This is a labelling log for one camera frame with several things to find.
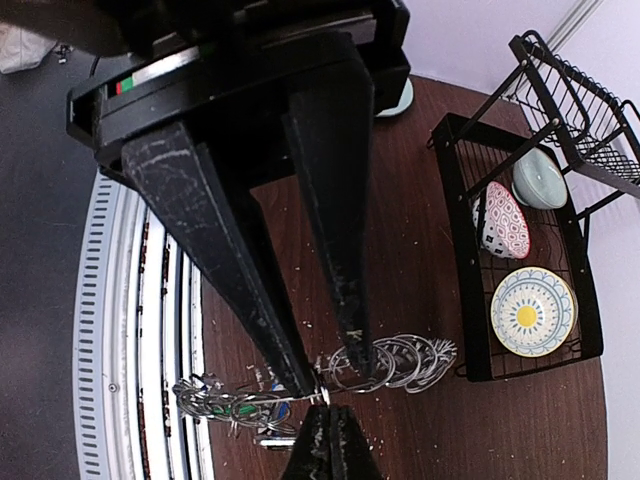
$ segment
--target red patterned bowl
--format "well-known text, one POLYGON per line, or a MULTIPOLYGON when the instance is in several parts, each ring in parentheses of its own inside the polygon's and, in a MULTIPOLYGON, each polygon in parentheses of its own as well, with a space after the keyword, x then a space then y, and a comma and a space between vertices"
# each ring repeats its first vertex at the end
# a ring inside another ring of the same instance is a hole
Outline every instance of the red patterned bowl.
MULTIPOLYGON (((529 255, 531 240, 527 221, 509 190, 491 182, 485 192, 486 210, 482 246, 500 258, 522 259, 529 255)), ((473 224, 478 228, 480 198, 473 204, 473 224)))

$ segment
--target blue and yellow patterned bowl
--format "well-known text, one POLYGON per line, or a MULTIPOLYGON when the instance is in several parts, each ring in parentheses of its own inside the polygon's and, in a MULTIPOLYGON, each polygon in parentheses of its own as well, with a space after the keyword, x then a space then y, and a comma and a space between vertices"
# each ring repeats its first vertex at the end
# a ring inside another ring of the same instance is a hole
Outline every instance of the blue and yellow patterned bowl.
POLYGON ((508 275, 491 302, 498 340, 522 357, 542 357, 567 339, 578 313, 575 296, 555 273, 526 267, 508 275))

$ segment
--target black cable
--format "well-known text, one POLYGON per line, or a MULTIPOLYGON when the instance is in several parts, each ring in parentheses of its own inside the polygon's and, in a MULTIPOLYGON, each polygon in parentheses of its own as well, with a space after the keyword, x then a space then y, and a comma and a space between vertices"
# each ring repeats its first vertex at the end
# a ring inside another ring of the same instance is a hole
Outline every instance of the black cable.
POLYGON ((98 68, 98 63, 100 63, 100 55, 96 55, 93 59, 93 63, 91 64, 91 70, 89 70, 89 77, 93 77, 96 74, 96 69, 98 68))

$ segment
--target dark wood surface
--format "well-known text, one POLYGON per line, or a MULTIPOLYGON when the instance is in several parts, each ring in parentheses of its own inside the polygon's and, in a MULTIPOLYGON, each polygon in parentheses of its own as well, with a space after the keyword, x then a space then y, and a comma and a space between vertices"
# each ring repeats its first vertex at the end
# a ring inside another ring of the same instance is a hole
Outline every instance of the dark wood surface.
MULTIPOLYGON (((481 94, 414 79, 416 101, 375 128, 367 230, 375 337, 417 333, 462 347, 455 259, 435 153, 424 148, 447 111, 470 115, 481 94)), ((512 106, 489 123, 523 132, 512 106)), ((335 323, 295 178, 256 192, 312 359, 338 346, 335 323)), ((215 291, 204 288, 206 363, 228 383, 255 380, 261 358, 215 291)), ((380 390, 341 394, 389 479, 606 478, 607 433, 600 362, 592 360, 509 381, 471 384, 449 373, 418 395, 380 390)), ((296 421, 305 406, 296 408, 296 421)), ((261 450, 245 431, 211 426, 217 480, 277 479, 287 453, 261 450)))

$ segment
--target light blue bowl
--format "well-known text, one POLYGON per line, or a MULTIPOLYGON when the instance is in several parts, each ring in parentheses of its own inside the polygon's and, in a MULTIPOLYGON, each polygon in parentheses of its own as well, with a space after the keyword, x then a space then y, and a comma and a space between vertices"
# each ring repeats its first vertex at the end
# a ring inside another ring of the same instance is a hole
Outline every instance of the light blue bowl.
POLYGON ((566 205, 567 184, 553 160, 534 148, 513 167, 513 195, 528 207, 553 210, 566 205))

